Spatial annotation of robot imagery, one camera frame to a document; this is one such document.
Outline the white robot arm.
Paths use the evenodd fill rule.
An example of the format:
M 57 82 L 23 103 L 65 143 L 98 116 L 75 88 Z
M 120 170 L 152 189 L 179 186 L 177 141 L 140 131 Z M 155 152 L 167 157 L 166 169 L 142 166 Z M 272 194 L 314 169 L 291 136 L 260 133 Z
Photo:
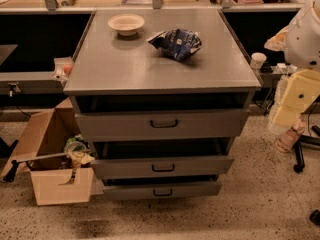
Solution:
M 306 129 L 301 115 L 320 95 L 320 72 L 304 69 L 282 76 L 269 112 L 267 129 L 276 136 L 275 146 L 289 152 Z

